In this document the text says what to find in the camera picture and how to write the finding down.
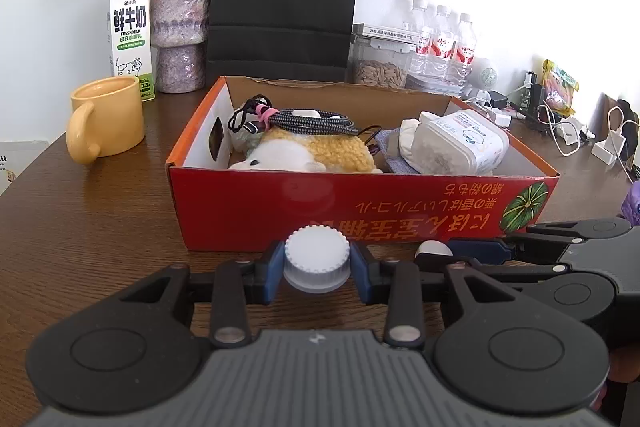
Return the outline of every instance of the green pumpkin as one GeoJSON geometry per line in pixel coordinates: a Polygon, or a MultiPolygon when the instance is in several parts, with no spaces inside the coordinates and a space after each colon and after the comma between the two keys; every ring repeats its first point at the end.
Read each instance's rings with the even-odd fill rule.
{"type": "Polygon", "coordinates": [[[548,195],[549,188],[543,182],[525,188],[505,208],[500,220],[500,229],[510,233],[526,226],[539,213],[548,195]]]}

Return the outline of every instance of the white speaker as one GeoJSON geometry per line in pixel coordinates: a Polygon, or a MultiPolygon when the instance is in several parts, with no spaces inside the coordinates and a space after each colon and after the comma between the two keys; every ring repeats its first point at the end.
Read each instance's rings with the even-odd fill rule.
{"type": "Polygon", "coordinates": [[[468,82],[476,89],[491,91],[498,83],[498,70],[488,58],[475,58],[468,82]]]}

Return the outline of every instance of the mug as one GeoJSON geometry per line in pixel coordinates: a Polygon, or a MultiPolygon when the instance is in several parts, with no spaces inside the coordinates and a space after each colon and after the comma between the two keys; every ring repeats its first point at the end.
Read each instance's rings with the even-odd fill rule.
{"type": "Polygon", "coordinates": [[[66,127],[66,148],[77,163],[120,154],[145,137],[136,76],[112,76],[84,84],[71,93],[71,107],[74,113],[66,127]]]}

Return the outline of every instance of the textured ceramic vase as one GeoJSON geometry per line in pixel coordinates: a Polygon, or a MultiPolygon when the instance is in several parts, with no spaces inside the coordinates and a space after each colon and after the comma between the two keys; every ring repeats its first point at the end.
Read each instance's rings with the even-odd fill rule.
{"type": "Polygon", "coordinates": [[[158,48],[156,90],[204,87],[210,0],[151,0],[151,45],[158,48]]]}

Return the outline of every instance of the wooden table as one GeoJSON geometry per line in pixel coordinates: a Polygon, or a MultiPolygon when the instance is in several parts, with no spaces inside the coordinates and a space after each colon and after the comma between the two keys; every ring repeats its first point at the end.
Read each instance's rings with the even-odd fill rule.
{"type": "MultiPolygon", "coordinates": [[[[162,95],[145,103],[146,139],[122,155],[85,168],[71,161],[61,137],[0,198],[0,426],[19,426],[38,402],[24,372],[24,353],[45,327],[176,261],[212,270],[237,253],[185,250],[164,161],[204,91],[162,95]]],[[[514,134],[562,173],[542,220],[613,216],[628,191],[619,165],[607,168],[584,148],[562,158],[549,137],[512,124],[514,134]]],[[[410,259],[415,245],[376,246],[374,254],[410,259]]],[[[428,327],[441,322],[433,305],[428,327]]],[[[193,330],[207,333],[208,310],[196,306],[193,330]]],[[[365,307],[353,282],[324,296],[287,284],[275,303],[250,307],[254,330],[372,328],[384,306],[365,307]]]]}

